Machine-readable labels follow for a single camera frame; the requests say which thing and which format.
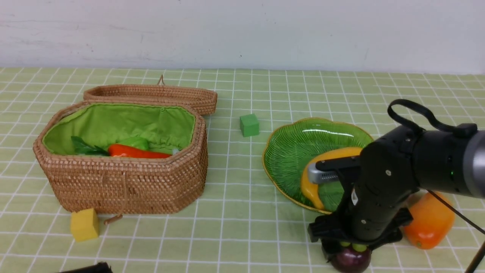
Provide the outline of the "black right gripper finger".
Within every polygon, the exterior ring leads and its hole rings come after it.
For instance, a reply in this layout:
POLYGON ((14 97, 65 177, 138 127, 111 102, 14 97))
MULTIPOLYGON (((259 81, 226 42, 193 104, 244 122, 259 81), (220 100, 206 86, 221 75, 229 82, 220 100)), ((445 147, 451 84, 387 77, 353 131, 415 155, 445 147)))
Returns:
POLYGON ((333 257, 335 256, 335 242, 334 241, 321 241, 321 249, 326 262, 329 263, 332 261, 333 257))

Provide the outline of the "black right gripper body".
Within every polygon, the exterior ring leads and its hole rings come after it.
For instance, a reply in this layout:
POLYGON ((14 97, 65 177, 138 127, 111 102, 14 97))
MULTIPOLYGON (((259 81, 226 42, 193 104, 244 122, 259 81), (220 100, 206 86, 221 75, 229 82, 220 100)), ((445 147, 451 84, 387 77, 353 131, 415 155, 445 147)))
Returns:
POLYGON ((360 155, 361 173, 354 184, 342 185, 337 209, 317 217, 308 226, 312 242, 350 242, 376 249, 402 240, 400 228, 413 220, 403 207, 413 191, 413 174, 407 157, 388 152, 360 155))

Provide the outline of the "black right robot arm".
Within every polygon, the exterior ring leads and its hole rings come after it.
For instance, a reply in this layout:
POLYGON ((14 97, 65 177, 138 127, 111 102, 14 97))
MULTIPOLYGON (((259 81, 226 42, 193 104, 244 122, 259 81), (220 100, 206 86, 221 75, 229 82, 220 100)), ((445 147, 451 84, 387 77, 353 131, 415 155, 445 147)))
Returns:
POLYGON ((403 207, 420 189, 484 198, 484 131, 464 123, 448 131, 398 126, 358 151, 311 163, 310 181, 338 178, 344 189, 336 211, 308 226, 329 259, 342 242, 371 250, 402 240, 412 221, 403 207))

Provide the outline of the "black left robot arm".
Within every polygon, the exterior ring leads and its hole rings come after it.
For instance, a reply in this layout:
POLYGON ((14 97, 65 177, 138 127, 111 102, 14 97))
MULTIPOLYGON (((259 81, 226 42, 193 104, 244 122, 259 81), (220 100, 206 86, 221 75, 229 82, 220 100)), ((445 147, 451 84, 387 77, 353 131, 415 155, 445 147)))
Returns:
POLYGON ((94 265, 60 271, 59 273, 113 273, 113 271, 107 262, 98 262, 94 265))

